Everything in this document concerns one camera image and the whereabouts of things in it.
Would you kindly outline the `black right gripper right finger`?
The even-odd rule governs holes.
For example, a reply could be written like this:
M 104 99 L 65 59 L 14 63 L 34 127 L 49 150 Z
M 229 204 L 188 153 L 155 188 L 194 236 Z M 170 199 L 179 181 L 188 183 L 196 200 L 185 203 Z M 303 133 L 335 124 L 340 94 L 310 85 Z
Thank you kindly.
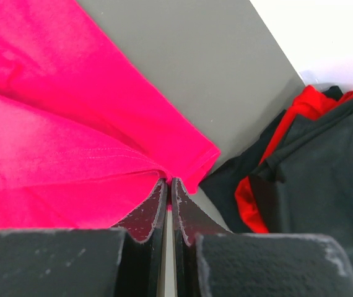
M 170 186 L 178 296 L 353 296 L 343 248 L 318 234 L 231 233 Z

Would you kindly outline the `pink t shirt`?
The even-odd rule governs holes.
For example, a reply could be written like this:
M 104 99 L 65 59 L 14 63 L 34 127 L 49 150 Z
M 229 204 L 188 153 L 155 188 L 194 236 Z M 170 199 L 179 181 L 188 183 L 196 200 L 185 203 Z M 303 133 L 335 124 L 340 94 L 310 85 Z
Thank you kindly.
M 0 229 L 108 228 L 219 157 L 75 1 L 0 1 Z

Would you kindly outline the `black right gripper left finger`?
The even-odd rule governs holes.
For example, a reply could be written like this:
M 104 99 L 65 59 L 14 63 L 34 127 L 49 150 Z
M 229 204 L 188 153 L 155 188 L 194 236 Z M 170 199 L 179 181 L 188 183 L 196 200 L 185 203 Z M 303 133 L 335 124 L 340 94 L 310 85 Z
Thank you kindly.
M 0 296 L 155 296 L 167 194 L 111 228 L 0 230 Z

